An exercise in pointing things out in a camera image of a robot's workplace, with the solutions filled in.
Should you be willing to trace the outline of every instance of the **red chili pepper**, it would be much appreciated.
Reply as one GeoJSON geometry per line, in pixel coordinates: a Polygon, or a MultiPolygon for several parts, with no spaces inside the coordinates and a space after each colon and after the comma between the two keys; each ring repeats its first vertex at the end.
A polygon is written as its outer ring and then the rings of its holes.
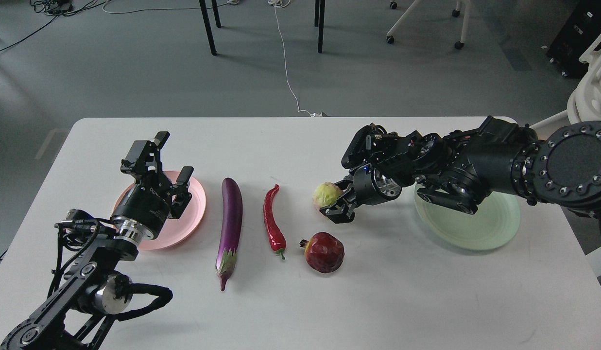
{"type": "Polygon", "coordinates": [[[280,254],[282,259],[285,259],[283,256],[283,252],[285,252],[285,237],[283,237],[283,233],[276,226],[274,215],[272,215],[272,199],[278,192],[278,188],[278,185],[274,185],[274,188],[269,190],[265,195],[265,199],[263,200],[263,223],[265,223],[265,229],[270,239],[270,248],[276,254],[280,254]]]}

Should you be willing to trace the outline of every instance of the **black equipment box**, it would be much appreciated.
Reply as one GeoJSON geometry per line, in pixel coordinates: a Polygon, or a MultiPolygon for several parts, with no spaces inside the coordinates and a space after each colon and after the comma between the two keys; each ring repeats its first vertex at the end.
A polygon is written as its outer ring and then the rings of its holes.
{"type": "Polygon", "coordinates": [[[579,62],[579,57],[600,34],[601,0],[581,0],[557,34],[547,56],[558,64],[563,76],[581,78],[587,72],[587,64],[579,62]]]}

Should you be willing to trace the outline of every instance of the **eggplant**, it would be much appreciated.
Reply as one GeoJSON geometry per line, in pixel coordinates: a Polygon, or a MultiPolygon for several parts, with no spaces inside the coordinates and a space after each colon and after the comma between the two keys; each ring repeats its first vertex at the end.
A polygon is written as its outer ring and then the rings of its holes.
{"type": "Polygon", "coordinates": [[[221,282],[221,292],[236,268],[241,230],[242,193],[238,184],[227,177],[223,180],[223,229],[216,258],[216,273],[221,282]]]}

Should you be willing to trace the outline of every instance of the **brussels sprout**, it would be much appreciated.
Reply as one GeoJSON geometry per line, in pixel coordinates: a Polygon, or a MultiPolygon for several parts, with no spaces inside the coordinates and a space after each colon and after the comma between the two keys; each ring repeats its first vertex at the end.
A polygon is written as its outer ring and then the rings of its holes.
{"type": "Polygon", "coordinates": [[[313,191],[313,206],[318,211],[324,206],[331,206],[342,193],[333,182],[324,182],[313,191]]]}

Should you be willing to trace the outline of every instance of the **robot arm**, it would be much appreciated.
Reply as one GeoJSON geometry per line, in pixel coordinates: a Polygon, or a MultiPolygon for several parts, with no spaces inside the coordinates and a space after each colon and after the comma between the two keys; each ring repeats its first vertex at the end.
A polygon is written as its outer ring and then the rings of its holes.
{"type": "Polygon", "coordinates": [[[0,350],[96,350],[114,321],[139,317],[169,303],[173,297],[169,288],[132,283],[115,270],[119,261],[134,261],[142,239],[158,237],[166,219],[178,219],[191,199],[192,167],[182,169],[176,184],[162,171],[160,149],[168,137],[168,132],[160,132],[154,141],[132,144],[120,170],[132,175],[135,183],[110,220],[72,209],[56,224],[58,261],[48,299],[7,335],[0,350]],[[61,266],[63,246],[76,253],[61,266]],[[59,288],[63,277],[67,281],[59,288]],[[156,299],[144,308],[123,312],[134,294],[156,299]],[[65,330],[69,310],[91,315],[74,334],[65,330]],[[100,322],[91,342],[83,343],[100,322]]]}
{"type": "Polygon", "coordinates": [[[528,126],[493,117],[445,137],[400,137],[370,124],[356,133],[341,165],[349,170],[336,182],[343,194],[320,208],[335,223],[351,222],[358,206],[391,201],[418,182],[425,201],[469,214],[497,191],[531,206],[559,204],[601,224],[600,121],[565,126],[546,141],[528,126]]]}

